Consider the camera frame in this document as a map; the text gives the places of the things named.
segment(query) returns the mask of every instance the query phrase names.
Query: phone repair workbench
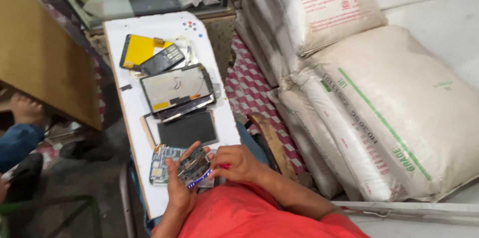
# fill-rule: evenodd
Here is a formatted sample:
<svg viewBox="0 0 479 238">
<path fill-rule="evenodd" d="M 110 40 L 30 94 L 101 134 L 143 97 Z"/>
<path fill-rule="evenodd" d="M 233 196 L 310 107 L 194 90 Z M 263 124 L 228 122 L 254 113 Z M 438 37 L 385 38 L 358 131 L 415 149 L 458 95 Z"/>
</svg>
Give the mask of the phone repair workbench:
<svg viewBox="0 0 479 238">
<path fill-rule="evenodd" d="M 215 87 L 216 104 L 208 105 L 217 138 L 215 143 L 209 145 L 212 150 L 217 150 L 221 145 L 240 144 L 236 122 L 224 91 L 207 31 L 195 15 L 189 12 L 176 12 L 111 20 L 104 22 L 104 29 L 131 151 L 140 179 L 141 193 L 149 218 L 159 217 L 164 213 L 168 204 L 167 188 L 166 186 L 153 186 L 149 179 L 153 156 L 152 142 L 160 144 L 161 139 L 155 122 L 147 122 L 147 128 L 153 140 L 148 138 L 148 130 L 145 131 L 145 125 L 142 123 L 142 119 L 145 119 L 152 110 L 150 102 L 145 97 L 140 79 L 131 70 L 120 67 L 127 36 L 137 35 L 165 40 L 180 37 L 189 40 L 191 53 L 194 54 L 195 60 L 206 69 L 211 83 Z M 184 65 L 185 61 L 173 68 L 179 69 Z"/>
</svg>

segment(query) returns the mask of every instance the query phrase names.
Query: red shirt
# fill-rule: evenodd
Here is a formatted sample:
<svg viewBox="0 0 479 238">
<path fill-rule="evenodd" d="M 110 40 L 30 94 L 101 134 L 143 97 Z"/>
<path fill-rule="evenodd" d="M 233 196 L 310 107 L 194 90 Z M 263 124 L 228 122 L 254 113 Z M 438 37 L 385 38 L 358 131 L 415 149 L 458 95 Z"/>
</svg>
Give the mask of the red shirt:
<svg viewBox="0 0 479 238">
<path fill-rule="evenodd" d="M 268 192 L 250 183 L 227 182 L 199 194 L 179 238 L 367 238 L 347 217 L 320 221 L 279 210 Z"/>
</svg>

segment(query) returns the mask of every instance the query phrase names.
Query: jeans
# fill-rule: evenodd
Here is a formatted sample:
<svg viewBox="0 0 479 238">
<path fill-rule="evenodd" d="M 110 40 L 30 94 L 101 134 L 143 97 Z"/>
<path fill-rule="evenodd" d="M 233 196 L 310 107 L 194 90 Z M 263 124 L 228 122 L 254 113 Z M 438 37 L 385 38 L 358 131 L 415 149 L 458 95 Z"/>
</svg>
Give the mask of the jeans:
<svg viewBox="0 0 479 238">
<path fill-rule="evenodd" d="M 43 141 L 44 130 L 31 124 L 16 124 L 0 137 L 0 173 L 19 164 Z"/>
<path fill-rule="evenodd" d="M 241 142 L 248 147 L 248 149 L 251 151 L 251 153 L 254 155 L 254 157 L 259 162 L 265 163 L 268 166 L 270 166 L 263 149 L 257 143 L 255 143 L 255 141 L 253 140 L 251 135 L 248 133 L 248 131 L 246 130 L 244 125 L 241 124 L 240 122 L 236 121 L 236 127 L 238 129 L 239 136 L 241 138 Z M 138 174 L 136 173 L 136 168 L 131 168 L 130 173 L 131 173 L 131 178 L 132 178 L 132 180 L 135 184 L 136 192 L 140 196 L 140 201 L 141 201 L 141 204 L 143 205 L 143 210 L 145 211 L 145 221 L 144 221 L 145 230 L 147 231 L 147 233 L 149 235 L 151 235 L 151 231 L 153 230 L 153 228 L 156 225 L 158 225 L 158 223 L 160 222 L 162 217 L 157 217 L 157 218 L 153 218 L 153 219 L 148 218 L 148 214 L 146 213 L 147 209 L 146 209 L 146 205 L 145 205 L 145 200 L 143 199 L 143 195 L 141 194 L 140 182 L 139 182 L 139 179 L 138 179 Z"/>
</svg>

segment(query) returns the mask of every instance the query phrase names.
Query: black shoe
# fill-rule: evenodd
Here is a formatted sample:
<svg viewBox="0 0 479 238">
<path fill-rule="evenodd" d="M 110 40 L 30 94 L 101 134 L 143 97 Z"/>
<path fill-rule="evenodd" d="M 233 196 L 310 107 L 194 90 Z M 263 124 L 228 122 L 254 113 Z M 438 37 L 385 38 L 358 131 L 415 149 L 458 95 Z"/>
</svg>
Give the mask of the black shoe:
<svg viewBox="0 0 479 238">
<path fill-rule="evenodd" d="M 98 143 L 79 141 L 65 144 L 60 149 L 60 156 L 67 159 L 83 159 L 95 162 L 110 160 L 113 157 L 113 152 L 108 147 L 99 147 Z"/>
<path fill-rule="evenodd" d="M 43 155 L 28 155 L 12 173 L 6 202 L 18 203 L 33 199 L 43 168 Z"/>
</svg>

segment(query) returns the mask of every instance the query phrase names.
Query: circuit board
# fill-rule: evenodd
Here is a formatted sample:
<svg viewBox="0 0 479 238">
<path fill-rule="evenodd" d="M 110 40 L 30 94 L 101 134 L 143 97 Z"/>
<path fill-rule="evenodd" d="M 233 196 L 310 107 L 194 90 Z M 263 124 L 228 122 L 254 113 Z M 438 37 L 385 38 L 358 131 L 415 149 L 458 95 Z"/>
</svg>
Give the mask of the circuit board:
<svg viewBox="0 0 479 238">
<path fill-rule="evenodd" d="M 165 159 L 171 158 L 173 161 L 178 161 L 186 150 L 165 144 L 157 145 L 151 160 L 150 183 L 153 186 L 166 186 L 168 184 L 168 166 L 166 166 Z"/>
<path fill-rule="evenodd" d="M 188 186 L 191 182 L 198 180 L 209 169 L 210 160 L 207 153 L 200 145 L 178 166 L 178 178 Z"/>
</svg>

